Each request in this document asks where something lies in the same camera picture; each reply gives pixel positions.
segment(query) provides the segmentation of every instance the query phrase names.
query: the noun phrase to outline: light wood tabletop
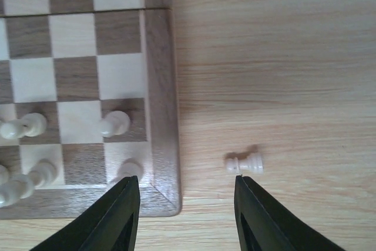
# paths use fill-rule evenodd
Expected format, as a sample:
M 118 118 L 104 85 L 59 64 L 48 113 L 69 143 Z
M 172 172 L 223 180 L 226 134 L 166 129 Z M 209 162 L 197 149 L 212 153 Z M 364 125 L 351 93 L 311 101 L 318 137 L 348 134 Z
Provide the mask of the light wood tabletop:
M 347 250 L 376 249 L 376 0 L 174 0 L 183 211 L 142 218 L 136 250 L 239 250 L 229 152 Z M 0 222 L 27 250 L 71 220 Z

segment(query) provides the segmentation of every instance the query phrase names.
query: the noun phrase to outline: chessboard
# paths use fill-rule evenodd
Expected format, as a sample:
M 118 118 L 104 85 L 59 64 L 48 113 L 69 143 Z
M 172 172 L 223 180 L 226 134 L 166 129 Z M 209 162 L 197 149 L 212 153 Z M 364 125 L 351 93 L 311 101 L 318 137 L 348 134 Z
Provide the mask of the chessboard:
M 181 209 L 171 0 L 0 0 L 0 121 L 41 113 L 46 131 L 0 137 L 11 176 L 41 160 L 55 181 L 0 219 L 77 217 L 108 189 L 120 166 L 143 169 L 141 216 Z M 109 112 L 129 130 L 104 138 Z

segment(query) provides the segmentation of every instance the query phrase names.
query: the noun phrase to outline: white chess piece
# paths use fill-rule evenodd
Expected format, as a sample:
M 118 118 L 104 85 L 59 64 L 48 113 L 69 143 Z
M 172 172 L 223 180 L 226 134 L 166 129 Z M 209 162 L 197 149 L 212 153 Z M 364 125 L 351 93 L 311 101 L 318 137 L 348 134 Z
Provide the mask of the white chess piece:
M 107 114 L 100 122 L 100 133 L 105 138 L 122 135 L 130 126 L 130 118 L 122 111 L 113 111 Z
M 258 152 L 249 154 L 247 159 L 244 160 L 237 158 L 227 159 L 225 165 L 228 172 L 237 174 L 244 170 L 253 173 L 262 173 L 264 171 L 262 156 Z
M 9 180 L 9 171 L 6 167 L 0 165 L 0 185 Z
M 0 136 L 5 139 L 18 139 L 24 136 L 38 136 L 46 131 L 47 120 L 39 113 L 30 113 L 0 125 Z
M 111 182 L 108 184 L 108 189 L 112 188 L 115 184 L 127 176 L 137 176 L 140 182 L 143 177 L 143 169 L 136 163 L 125 162 L 118 170 L 117 177 L 111 180 Z
M 16 175 L 0 186 L 0 208 L 30 197 L 35 188 L 50 185 L 56 177 L 57 171 L 54 165 L 47 161 L 39 162 L 27 175 Z

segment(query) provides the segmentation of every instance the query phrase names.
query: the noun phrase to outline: wooden surface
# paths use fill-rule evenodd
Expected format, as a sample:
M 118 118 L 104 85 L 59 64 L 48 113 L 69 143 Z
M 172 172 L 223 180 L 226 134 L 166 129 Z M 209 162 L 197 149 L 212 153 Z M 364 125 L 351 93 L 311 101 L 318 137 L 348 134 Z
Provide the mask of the wooden surface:
M 347 250 L 376 248 L 376 0 L 174 0 L 183 211 L 140 219 L 136 250 L 239 250 L 225 154 Z M 0 222 L 27 250 L 70 220 Z

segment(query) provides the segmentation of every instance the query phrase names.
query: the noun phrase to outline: chessboard border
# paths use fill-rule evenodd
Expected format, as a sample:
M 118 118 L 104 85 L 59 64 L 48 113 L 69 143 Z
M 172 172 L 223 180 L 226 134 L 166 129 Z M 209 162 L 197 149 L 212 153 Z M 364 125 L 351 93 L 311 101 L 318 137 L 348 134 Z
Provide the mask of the chessboard border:
M 147 73 L 146 130 L 154 174 L 149 186 L 140 188 L 140 216 L 174 216 L 182 209 L 182 194 L 173 14 L 153 9 L 140 10 L 139 15 Z M 105 192 L 105 188 L 36 190 L 17 205 L 0 209 L 0 219 L 77 217 Z

